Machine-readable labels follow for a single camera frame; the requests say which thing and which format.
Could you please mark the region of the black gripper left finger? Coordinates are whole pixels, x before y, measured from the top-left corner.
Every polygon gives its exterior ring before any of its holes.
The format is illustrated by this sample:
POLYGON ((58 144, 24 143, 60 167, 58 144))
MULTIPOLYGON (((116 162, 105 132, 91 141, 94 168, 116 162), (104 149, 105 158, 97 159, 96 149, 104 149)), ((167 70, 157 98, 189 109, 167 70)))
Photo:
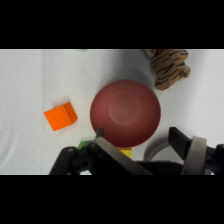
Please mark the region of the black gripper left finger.
POLYGON ((92 175, 151 175, 138 162, 128 158, 103 136, 99 129, 96 137, 86 140, 78 150, 78 172, 92 175))

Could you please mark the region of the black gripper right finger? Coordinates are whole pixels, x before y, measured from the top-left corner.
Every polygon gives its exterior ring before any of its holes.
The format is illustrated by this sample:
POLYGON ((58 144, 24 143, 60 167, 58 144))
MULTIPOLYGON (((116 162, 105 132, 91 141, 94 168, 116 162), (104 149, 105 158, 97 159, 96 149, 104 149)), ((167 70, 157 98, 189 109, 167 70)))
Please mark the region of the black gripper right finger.
POLYGON ((184 161, 182 175, 203 175, 205 173, 207 140, 194 136, 188 138, 178 128, 170 127, 168 143, 184 161))

